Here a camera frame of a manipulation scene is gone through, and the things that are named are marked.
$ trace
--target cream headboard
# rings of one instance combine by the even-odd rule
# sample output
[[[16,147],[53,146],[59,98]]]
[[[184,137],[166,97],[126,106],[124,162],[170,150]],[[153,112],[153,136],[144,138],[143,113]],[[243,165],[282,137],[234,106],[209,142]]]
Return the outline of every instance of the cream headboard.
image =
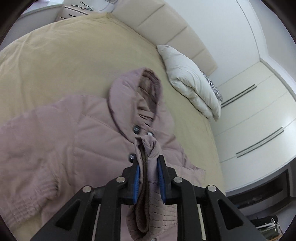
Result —
[[[172,46],[207,75],[217,68],[197,34],[163,0],[119,0],[113,14],[151,43]]]

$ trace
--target beige bedsheet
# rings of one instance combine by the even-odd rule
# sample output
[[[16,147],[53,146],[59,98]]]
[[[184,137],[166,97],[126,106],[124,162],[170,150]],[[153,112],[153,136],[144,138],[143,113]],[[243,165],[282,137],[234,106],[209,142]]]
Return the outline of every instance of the beige bedsheet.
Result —
[[[109,13],[44,26],[0,52],[0,124],[69,94],[107,97],[116,77],[143,66],[161,79],[177,139],[191,162],[206,170],[204,186],[224,191],[209,121],[170,85],[156,47]],[[39,217],[32,220],[14,231],[19,240],[40,228]]]

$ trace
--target jacket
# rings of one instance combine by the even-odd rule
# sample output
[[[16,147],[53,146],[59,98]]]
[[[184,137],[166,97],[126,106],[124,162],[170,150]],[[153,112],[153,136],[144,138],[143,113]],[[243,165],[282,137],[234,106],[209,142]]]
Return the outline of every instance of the jacket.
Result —
[[[45,224],[83,186],[104,186],[121,176],[132,165],[129,157],[134,153],[140,195],[145,178],[153,205],[144,232],[136,222],[135,207],[122,209],[123,218],[127,216],[122,240],[160,237],[177,225],[177,213],[176,207],[160,201],[157,157],[163,154],[167,165],[194,185],[200,185],[204,175],[187,159],[173,128],[160,80],[146,68],[115,80],[108,99],[69,96],[12,119],[0,128],[1,216],[13,227],[41,212]]]

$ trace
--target cabinet door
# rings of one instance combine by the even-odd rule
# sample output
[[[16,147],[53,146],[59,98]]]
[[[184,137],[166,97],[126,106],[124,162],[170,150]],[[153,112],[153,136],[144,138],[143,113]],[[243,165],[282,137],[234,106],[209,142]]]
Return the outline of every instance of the cabinet door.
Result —
[[[220,161],[233,158],[295,119],[296,101],[287,92],[259,113],[215,137]]]
[[[87,15],[86,13],[83,13],[82,11],[70,9],[68,7],[64,7],[62,12],[60,13],[61,18],[73,18],[78,16]]]
[[[216,123],[211,121],[214,136],[263,110],[286,92],[288,90],[282,82],[275,75],[272,75],[258,84],[257,88],[251,92],[222,108],[220,119]]]
[[[296,120],[271,141],[239,158],[221,163],[226,192],[261,180],[284,167],[296,155]]]
[[[252,85],[260,84],[272,75],[273,73],[263,63],[258,62],[244,72],[218,86],[218,89],[223,96],[224,102],[226,102]]]

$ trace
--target jacket hood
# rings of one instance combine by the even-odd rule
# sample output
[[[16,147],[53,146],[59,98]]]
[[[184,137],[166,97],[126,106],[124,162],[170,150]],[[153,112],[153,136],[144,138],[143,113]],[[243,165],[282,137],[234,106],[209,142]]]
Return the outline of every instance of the jacket hood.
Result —
[[[110,88],[108,105],[114,123],[130,142],[151,132],[163,143],[173,132],[174,122],[164,104],[161,82],[148,68],[127,72],[116,79]],[[137,134],[135,126],[140,127]]]

